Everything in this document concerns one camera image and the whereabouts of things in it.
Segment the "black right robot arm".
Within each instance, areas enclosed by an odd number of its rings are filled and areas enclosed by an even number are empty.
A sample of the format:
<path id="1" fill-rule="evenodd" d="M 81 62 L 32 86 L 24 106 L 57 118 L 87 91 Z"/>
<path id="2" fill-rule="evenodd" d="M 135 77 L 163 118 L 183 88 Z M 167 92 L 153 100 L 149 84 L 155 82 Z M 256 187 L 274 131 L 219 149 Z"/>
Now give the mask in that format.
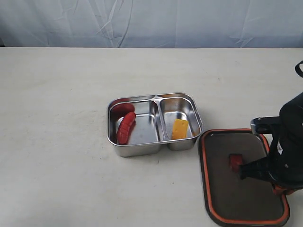
<path id="1" fill-rule="evenodd" d="M 241 179 L 272 183 L 277 194 L 292 194 L 303 188 L 303 96 L 299 94 L 282 106 L 279 116 L 251 121 L 255 135 L 272 135 L 267 156 L 239 165 Z"/>

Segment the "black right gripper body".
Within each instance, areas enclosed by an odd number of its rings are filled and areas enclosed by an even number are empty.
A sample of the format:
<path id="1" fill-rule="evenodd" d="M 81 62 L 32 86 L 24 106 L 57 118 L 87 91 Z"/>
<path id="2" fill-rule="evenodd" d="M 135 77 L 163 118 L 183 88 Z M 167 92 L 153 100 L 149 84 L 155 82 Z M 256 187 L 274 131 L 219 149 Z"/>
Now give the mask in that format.
<path id="1" fill-rule="evenodd" d="M 289 189 L 303 187 L 303 140 L 280 132 L 269 152 L 269 173 L 275 184 Z"/>

